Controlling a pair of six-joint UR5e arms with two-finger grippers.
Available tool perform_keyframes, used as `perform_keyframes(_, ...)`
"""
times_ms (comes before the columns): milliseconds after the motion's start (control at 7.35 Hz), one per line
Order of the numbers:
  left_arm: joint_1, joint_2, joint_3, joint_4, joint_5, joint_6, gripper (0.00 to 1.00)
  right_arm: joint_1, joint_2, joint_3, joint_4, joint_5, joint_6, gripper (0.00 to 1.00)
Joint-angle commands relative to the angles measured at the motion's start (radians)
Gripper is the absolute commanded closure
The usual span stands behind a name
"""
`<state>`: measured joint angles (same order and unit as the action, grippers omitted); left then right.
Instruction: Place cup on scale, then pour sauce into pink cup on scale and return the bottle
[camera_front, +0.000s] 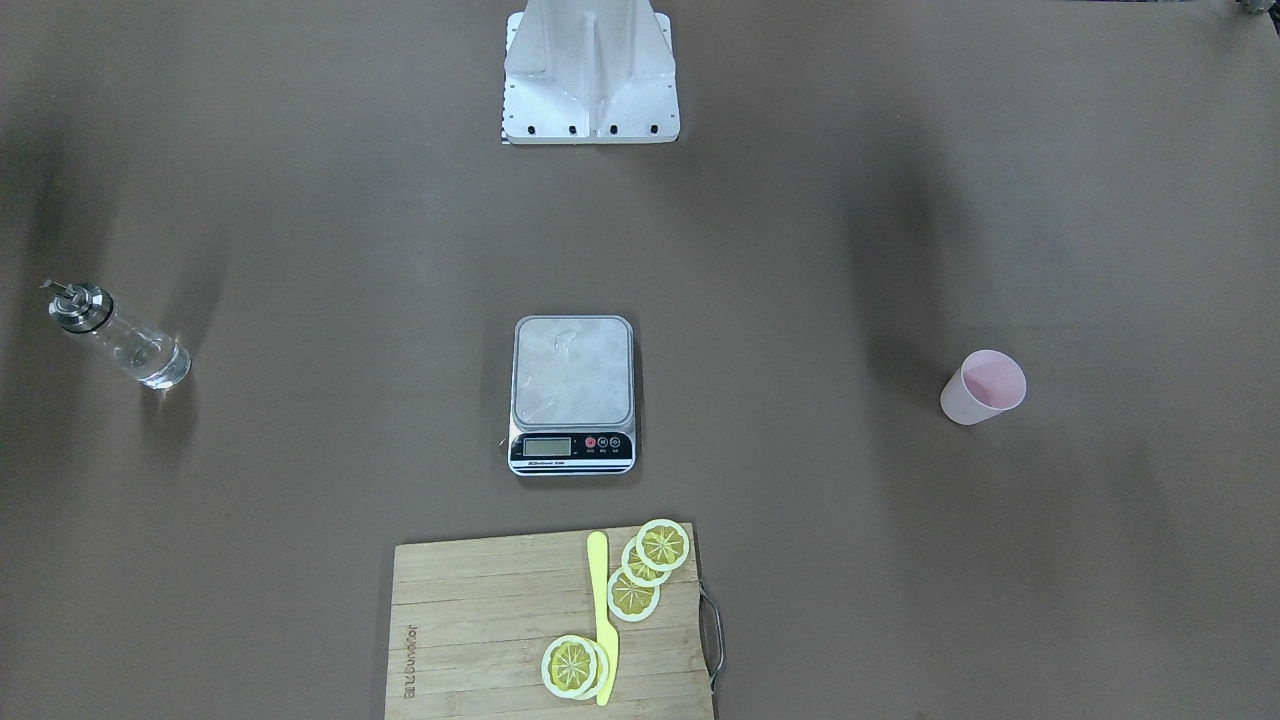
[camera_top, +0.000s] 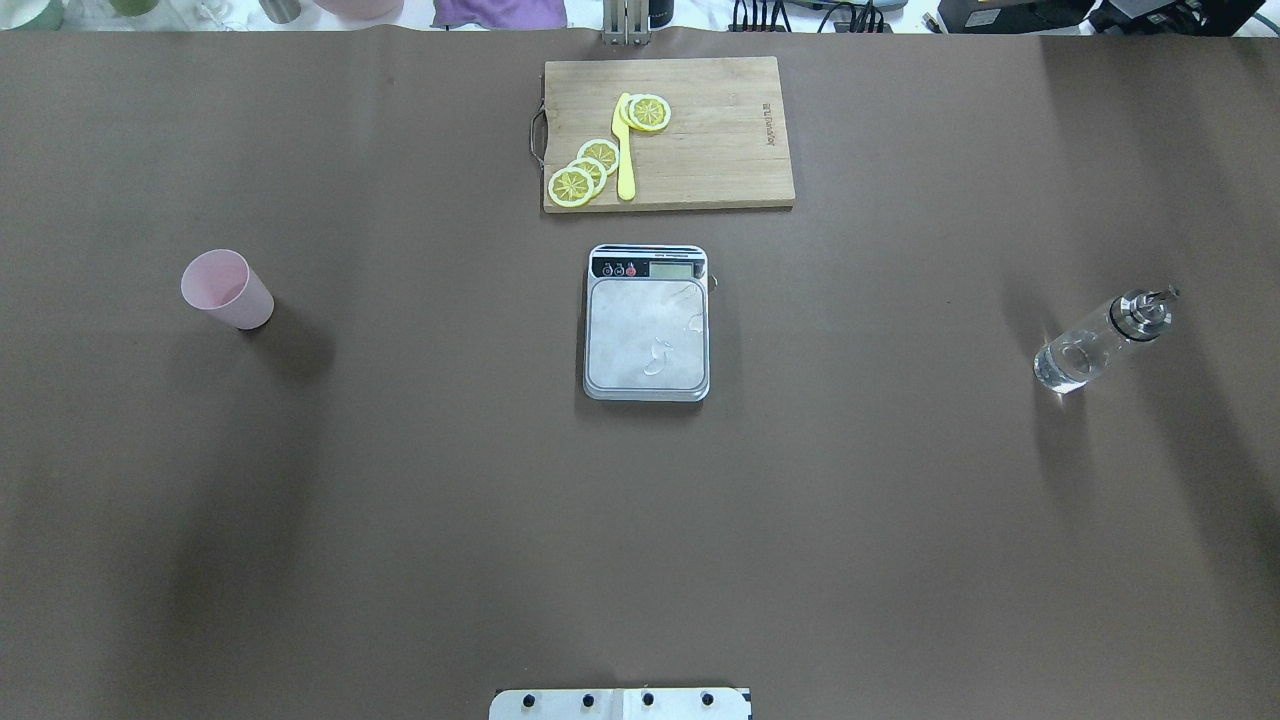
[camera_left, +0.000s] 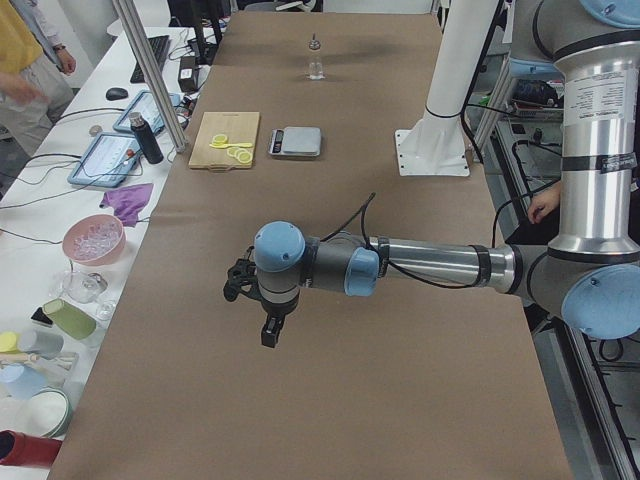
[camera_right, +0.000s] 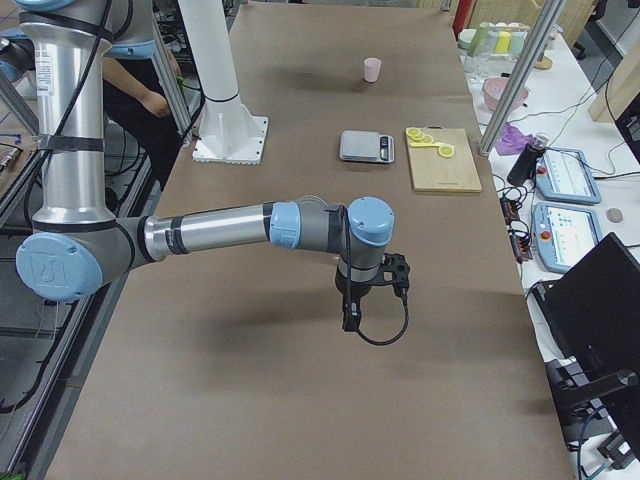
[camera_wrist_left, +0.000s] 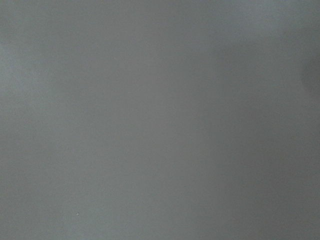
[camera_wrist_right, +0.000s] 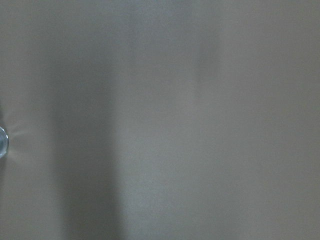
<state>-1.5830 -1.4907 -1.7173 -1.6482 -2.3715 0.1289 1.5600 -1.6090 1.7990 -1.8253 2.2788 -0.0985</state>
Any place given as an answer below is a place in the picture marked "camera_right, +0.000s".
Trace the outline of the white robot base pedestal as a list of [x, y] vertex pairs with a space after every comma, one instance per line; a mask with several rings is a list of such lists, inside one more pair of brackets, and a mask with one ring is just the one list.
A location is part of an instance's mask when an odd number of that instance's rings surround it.
[[179, 8], [205, 99], [193, 158], [259, 164], [269, 120], [241, 100], [223, 3], [182, 0]]

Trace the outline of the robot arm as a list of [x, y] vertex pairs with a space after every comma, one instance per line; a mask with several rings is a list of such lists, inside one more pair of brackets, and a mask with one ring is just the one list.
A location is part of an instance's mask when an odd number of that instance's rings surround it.
[[20, 25], [35, 54], [43, 204], [15, 266], [37, 295], [58, 302], [96, 292], [170, 255], [257, 242], [339, 256], [343, 327], [358, 332], [361, 298], [391, 286], [406, 299], [409, 266], [386, 247], [394, 213], [381, 199], [349, 205], [315, 196], [170, 218], [118, 218], [104, 192], [102, 58], [155, 50], [147, 1], [23, 1]]

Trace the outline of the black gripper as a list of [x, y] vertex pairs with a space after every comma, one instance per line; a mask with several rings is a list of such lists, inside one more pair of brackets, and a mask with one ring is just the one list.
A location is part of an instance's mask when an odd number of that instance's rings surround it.
[[362, 333], [361, 299], [373, 287], [391, 286], [394, 295], [403, 306], [404, 321], [400, 333], [405, 333], [409, 326], [408, 291], [410, 288], [410, 266], [402, 254], [385, 253], [375, 275], [364, 282], [357, 282], [354, 274], [356, 269], [350, 264], [340, 261], [335, 274], [335, 285], [342, 294], [342, 328], [345, 332]]

